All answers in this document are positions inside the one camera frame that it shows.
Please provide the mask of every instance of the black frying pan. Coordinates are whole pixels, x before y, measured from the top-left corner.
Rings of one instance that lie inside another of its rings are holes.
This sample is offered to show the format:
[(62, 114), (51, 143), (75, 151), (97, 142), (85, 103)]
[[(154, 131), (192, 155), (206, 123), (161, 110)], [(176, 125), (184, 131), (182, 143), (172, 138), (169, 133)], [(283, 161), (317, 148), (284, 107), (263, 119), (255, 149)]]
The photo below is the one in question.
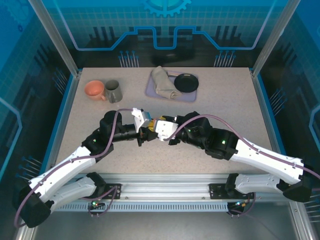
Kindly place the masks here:
[(182, 93), (192, 93), (199, 87), (198, 78), (190, 73), (174, 74), (168, 73), (168, 77), (176, 77), (174, 86)]

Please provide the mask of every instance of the gear logo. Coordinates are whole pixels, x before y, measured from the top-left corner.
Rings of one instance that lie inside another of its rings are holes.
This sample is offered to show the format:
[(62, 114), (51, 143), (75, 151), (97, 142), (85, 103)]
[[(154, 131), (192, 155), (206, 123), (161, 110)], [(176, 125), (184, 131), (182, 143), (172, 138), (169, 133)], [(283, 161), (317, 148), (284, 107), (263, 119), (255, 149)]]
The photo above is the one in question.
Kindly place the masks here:
[(191, 0), (142, 0), (145, 10), (149, 10), (150, 14), (157, 17), (171, 17), (174, 14), (180, 14), (180, 10), (187, 9), (186, 5), (191, 4)]
[(19, 25), (28, 19), (30, 11), (28, 0), (2, 0), (1, 2)]

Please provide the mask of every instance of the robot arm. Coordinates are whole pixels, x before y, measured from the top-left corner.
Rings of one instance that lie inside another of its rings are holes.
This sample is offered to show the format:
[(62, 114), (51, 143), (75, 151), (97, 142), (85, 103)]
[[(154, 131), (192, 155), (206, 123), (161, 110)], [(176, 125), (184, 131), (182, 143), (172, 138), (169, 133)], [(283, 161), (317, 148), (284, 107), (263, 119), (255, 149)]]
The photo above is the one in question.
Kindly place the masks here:
[[(117, 115), (112, 143), (137, 139), (140, 147), (144, 141), (152, 141), (156, 138), (165, 141), (179, 126), (199, 115), (197, 112), (192, 112), (185, 116), (162, 116), (159, 119), (151, 119), (149, 113), (143, 110), (134, 108), (131, 113), (134, 115), (134, 124), (128, 125), (122, 125), (122, 116), (121, 114)], [(41, 224), (56, 208), (66, 203), (83, 197), (97, 198), (106, 192), (105, 181), (95, 172), (89, 173), (77, 182), (65, 184), (113, 151), (114, 146), (111, 144), (108, 151), (100, 157), (73, 161), (74, 158), (96, 156), (105, 151), (112, 133), (115, 114), (116, 111), (107, 112), (100, 121), (99, 128), (88, 136), (82, 145), (64, 161), (29, 182), (21, 179), (16, 183), (12, 203), (17, 210), (23, 199), (38, 183), (41, 183), (27, 199), (20, 212), (20, 216), (28, 227), (32, 228)], [(177, 145), (180, 142), (202, 149), (212, 158), (249, 164), (270, 173), (259, 175), (230, 174), (224, 189), (229, 196), (235, 193), (278, 192), (294, 201), (306, 202), (309, 200), (311, 180), (305, 176), (302, 169), (295, 167), (303, 166), (299, 158), (284, 156), (251, 143), (252, 147), (258, 149), (257, 152), (233, 132), (213, 128), (205, 117), (185, 125), (169, 141), (169, 145)], [(259, 154), (259, 151), (290, 161), (294, 163), (294, 166), (273, 160)]]

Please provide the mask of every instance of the metal pole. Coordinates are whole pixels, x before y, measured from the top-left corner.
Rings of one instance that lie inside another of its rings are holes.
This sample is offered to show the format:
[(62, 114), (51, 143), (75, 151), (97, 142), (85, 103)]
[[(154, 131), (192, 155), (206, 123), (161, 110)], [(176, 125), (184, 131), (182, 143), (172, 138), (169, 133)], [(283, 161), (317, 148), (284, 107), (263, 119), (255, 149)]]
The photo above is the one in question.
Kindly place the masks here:
[(35, 14), (38, 16), (40, 22), (42, 23), (44, 29), (48, 33), (50, 39), (52, 40), (55, 48), (58, 50), (61, 58), (69, 69), (70, 73), (74, 76), (78, 76), (78, 67), (73, 60), (64, 40), (62, 39), (54, 21), (50, 17), (45, 5), (41, 0), (28, 0), (32, 6)]
[(278, 39), (282, 35), (285, 27), (287, 26), (290, 18), (294, 14), (300, 0), (288, 0), (287, 4), (285, 5), (281, 16), (279, 17), (278, 21), (276, 22), (268, 40), (266, 41), (260, 55), (258, 56), (253, 68), (253, 76), (257, 76), (264, 64), (266, 63), (269, 55), (271, 54), (272, 50), (274, 49)]

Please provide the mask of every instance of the speckled countertop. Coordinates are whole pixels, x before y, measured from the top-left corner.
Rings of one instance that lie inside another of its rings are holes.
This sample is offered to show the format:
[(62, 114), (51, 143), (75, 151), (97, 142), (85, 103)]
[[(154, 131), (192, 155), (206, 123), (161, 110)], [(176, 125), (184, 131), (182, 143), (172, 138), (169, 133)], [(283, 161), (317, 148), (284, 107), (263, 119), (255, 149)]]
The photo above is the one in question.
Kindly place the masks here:
[[(151, 117), (161, 115), (184, 116), (197, 111), (200, 114), (219, 116), (231, 124), (249, 141), (271, 149), (265, 123), (248, 68), (217, 67), (167, 67), (198, 75), (199, 87), (195, 102), (178, 102), (151, 98), (145, 95), (147, 81), (153, 68), (84, 68), (74, 97), (57, 162), (68, 157), (99, 127), (99, 121), (110, 110), (143, 108)], [(118, 103), (92, 101), (84, 93), (91, 80), (116, 79), (120, 83), (123, 99)], [(225, 128), (210, 120), (215, 128)], [(122, 114), (123, 124), (132, 124), (129, 112)], [(138, 147), (137, 141), (114, 143), (114, 151), (96, 165), (85, 170), (97, 173), (119, 174), (224, 174), (261, 173), (249, 165), (211, 158), (204, 150), (185, 143), (169, 146), (153, 140)]]

